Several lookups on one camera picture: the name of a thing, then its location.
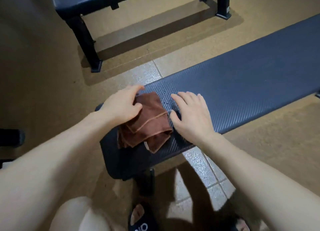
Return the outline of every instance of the hand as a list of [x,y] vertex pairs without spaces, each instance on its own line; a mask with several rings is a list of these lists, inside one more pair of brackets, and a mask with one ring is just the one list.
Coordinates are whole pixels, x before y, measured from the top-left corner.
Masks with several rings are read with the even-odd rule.
[[131,120],[142,109],[140,103],[133,105],[134,98],[139,90],[144,90],[144,86],[133,85],[119,90],[103,103],[99,112],[109,116],[109,120],[114,127]]
[[171,94],[181,112],[181,120],[174,110],[170,113],[170,119],[174,128],[186,140],[196,146],[202,145],[207,136],[214,132],[210,113],[204,98],[191,92],[178,92]]

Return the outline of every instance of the right hand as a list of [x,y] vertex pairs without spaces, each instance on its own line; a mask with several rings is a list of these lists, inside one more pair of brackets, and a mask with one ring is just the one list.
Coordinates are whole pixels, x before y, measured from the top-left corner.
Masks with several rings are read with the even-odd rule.
[[206,101],[202,95],[191,92],[178,92],[171,94],[181,112],[181,120],[174,110],[170,113],[170,119],[174,128],[186,140],[200,147],[214,132],[210,113]]

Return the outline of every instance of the flat bench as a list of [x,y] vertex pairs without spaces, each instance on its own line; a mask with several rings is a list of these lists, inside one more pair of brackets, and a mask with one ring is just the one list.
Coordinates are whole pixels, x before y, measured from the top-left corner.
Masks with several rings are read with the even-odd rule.
[[[171,93],[200,93],[215,131],[223,134],[320,90],[320,14],[146,85],[166,110]],[[101,141],[106,169],[127,180],[190,148],[174,131],[155,154],[144,144],[117,148],[117,129]]]
[[[66,21],[73,30],[84,55],[91,67],[92,73],[98,73],[101,70],[102,60],[99,59],[94,48],[95,41],[82,19],[82,16],[88,15],[105,7],[111,7],[115,10],[119,7],[118,3],[124,0],[53,0],[55,10],[58,15]],[[218,10],[216,16],[229,19],[229,0],[217,0]]]

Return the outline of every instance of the gym floor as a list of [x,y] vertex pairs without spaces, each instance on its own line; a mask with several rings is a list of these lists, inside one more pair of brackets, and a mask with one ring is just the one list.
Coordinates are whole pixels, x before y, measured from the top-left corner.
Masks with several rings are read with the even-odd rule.
[[[232,17],[214,17],[216,0],[127,0],[84,17],[99,55],[91,74],[73,32],[51,0],[1,0],[0,126],[21,128],[21,156],[79,122],[127,84],[148,84],[320,13],[318,0],[230,0]],[[320,195],[320,100],[312,95],[225,134],[252,156]],[[254,208],[197,149],[157,166],[151,202],[165,230],[205,228],[236,212],[267,230]],[[99,144],[57,208],[88,196],[126,227],[133,181],[112,179]],[[54,212],[41,229],[48,230]]]

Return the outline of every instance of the left hand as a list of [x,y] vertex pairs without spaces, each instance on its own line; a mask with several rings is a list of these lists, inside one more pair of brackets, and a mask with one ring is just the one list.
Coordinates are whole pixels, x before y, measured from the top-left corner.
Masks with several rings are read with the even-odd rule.
[[133,105],[134,98],[139,90],[144,90],[144,86],[129,85],[119,90],[103,103],[99,112],[108,116],[114,127],[131,120],[142,109],[140,103]]

